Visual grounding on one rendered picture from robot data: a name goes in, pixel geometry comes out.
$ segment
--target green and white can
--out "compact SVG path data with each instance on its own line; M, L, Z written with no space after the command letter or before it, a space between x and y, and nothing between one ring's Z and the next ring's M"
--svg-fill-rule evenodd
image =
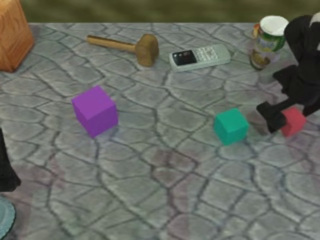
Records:
M285 45L285 28L289 21L282 16L266 16L260 23L250 55L252 66L264 69L277 57L277 52Z

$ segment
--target green background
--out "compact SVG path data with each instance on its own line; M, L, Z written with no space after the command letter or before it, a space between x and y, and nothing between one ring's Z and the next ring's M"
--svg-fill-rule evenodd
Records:
M320 0L21 0L37 22L257 22L320 11Z

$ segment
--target wooden mallet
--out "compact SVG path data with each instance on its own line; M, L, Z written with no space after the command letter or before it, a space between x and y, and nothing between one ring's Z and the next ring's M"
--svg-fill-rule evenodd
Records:
M136 44L92 35L88 35L86 41L94 45L135 53L138 63L145 67L151 67L159 55L158 40L152 34L144 34Z

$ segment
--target cobblestone floor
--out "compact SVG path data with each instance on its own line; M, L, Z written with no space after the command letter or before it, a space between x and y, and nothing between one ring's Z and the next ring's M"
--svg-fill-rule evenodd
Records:
M255 112L284 98L271 82L282 58L256 72L253 24L33 24L36 46L0 73L0 119L23 184L5 194L17 219L5 240L318 240L320 119L291 138L264 134ZM157 35L153 68L86 35L136 42ZM168 53L225 43L232 62L172 73ZM96 139L71 98L101 85L119 126ZM214 116L239 107L245 141L223 146Z

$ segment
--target green cube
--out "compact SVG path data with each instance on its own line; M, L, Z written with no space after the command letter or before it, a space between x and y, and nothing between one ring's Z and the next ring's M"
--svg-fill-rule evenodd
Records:
M219 113L214 120L213 130L224 145L230 145L243 140L248 132L249 123L237 109Z

